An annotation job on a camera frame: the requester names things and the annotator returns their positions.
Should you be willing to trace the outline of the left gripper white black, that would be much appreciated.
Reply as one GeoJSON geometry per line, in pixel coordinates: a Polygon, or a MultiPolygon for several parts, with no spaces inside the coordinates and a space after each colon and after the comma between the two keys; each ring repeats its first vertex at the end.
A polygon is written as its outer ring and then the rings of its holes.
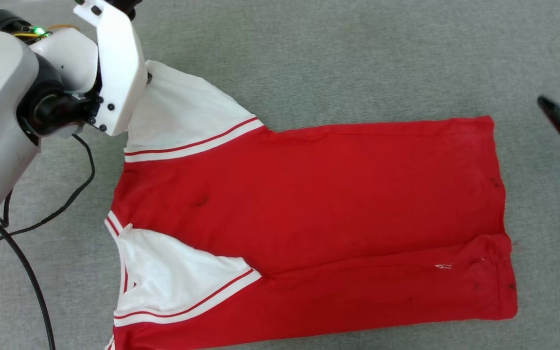
{"type": "Polygon", "coordinates": [[[149,82],[140,40],[105,0],[75,2],[95,39],[0,9],[0,137],[73,134],[84,125],[109,136],[126,130],[149,82]]]}

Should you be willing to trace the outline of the red and white garment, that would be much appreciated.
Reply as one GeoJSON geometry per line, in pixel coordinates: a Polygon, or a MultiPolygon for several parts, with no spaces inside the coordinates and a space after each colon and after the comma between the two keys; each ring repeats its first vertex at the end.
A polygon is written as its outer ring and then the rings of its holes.
{"type": "Polygon", "coordinates": [[[105,224],[105,350],[193,350],[518,312],[491,117],[275,132],[148,61],[105,224]]]}

